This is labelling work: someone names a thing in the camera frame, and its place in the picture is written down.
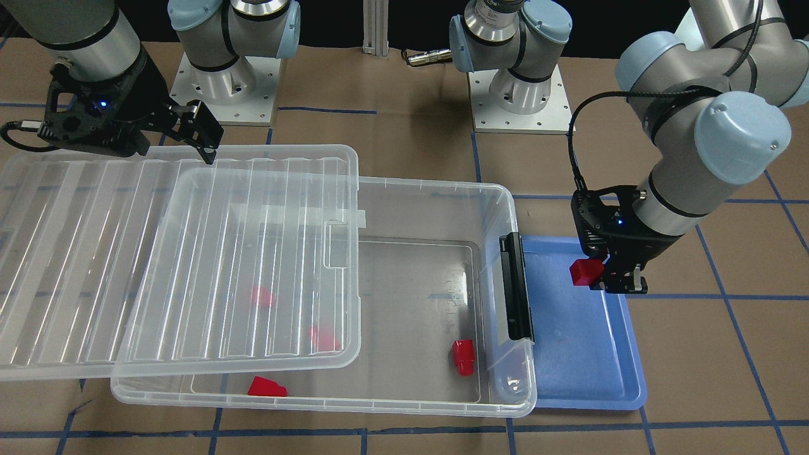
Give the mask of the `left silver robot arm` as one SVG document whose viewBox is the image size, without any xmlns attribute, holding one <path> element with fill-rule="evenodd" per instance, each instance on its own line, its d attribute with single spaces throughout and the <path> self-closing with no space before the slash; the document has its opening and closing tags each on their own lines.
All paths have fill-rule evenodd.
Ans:
<svg viewBox="0 0 809 455">
<path fill-rule="evenodd" d="M 572 113 L 571 211 L 584 257 L 572 282 L 644 294 L 658 257 L 738 189 L 759 178 L 791 142 L 783 110 L 807 102 L 807 42 L 791 36 L 776 1 L 691 1 L 702 46 L 654 32 L 624 50 L 619 90 L 590 96 Z M 497 70 L 497 105 L 516 114 L 538 100 L 572 30 L 552 1 L 471 1 L 451 18 L 449 44 L 465 73 Z M 574 148 L 575 121 L 596 100 L 624 98 L 661 159 L 638 185 L 590 188 Z"/>
</svg>

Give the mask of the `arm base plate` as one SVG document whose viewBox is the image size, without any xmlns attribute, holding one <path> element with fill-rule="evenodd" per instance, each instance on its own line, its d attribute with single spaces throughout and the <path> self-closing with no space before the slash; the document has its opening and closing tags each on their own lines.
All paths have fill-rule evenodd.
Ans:
<svg viewBox="0 0 809 455">
<path fill-rule="evenodd" d="M 548 80 L 517 80 L 508 70 L 468 73 L 473 129 L 477 133 L 565 135 L 572 107 L 558 66 Z"/>
<path fill-rule="evenodd" d="M 242 57 L 234 66 L 205 72 L 182 55 L 170 90 L 179 104 L 200 100 L 223 126 L 272 126 L 284 61 Z"/>
</svg>

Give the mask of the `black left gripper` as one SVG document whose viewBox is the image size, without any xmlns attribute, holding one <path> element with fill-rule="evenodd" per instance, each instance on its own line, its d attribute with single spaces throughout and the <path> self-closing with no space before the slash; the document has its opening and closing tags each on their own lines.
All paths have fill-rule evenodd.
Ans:
<svg viewBox="0 0 809 455">
<path fill-rule="evenodd" d="M 655 185 L 577 185 L 571 212 L 581 250 L 602 271 L 590 290 L 647 294 L 647 263 L 684 235 L 686 213 L 666 202 Z"/>
</svg>

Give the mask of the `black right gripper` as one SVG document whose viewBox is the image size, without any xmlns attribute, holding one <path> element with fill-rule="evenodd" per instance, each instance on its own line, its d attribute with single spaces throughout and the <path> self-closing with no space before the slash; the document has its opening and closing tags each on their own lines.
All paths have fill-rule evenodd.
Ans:
<svg viewBox="0 0 809 455">
<path fill-rule="evenodd" d="M 164 76 L 142 50 L 121 75 L 100 82 L 81 82 L 63 61 L 50 73 L 46 111 L 37 135 L 53 147 L 113 157 L 145 155 L 144 130 L 168 135 L 193 147 L 212 165 L 224 129 L 202 100 L 177 106 Z"/>
</svg>

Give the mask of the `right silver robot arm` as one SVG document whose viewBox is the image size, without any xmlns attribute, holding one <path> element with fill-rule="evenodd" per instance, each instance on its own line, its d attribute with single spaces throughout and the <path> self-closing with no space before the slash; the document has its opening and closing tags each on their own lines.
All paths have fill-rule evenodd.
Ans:
<svg viewBox="0 0 809 455">
<path fill-rule="evenodd" d="M 61 148 L 111 157 L 144 155 L 145 130 L 193 147 L 206 164 L 214 161 L 222 127 L 200 100 L 181 106 L 138 31 L 115 1 L 3 1 L 2 7 L 27 34 L 53 55 L 48 106 L 37 121 L 2 126 L 9 146 L 31 153 Z M 228 69 L 246 56 L 289 58 L 298 43 L 294 1 L 171 1 L 176 34 L 189 32 L 213 58 L 195 64 L 202 71 Z M 642 225 L 630 202 L 649 201 L 649 190 L 616 185 L 588 189 L 574 147 L 575 124 L 586 106 L 618 90 L 590 96 L 572 111 L 566 130 L 576 191 L 572 213 L 585 258 L 570 266 L 577 286 L 615 294 L 645 294 L 642 276 L 650 256 L 642 256 Z"/>
</svg>

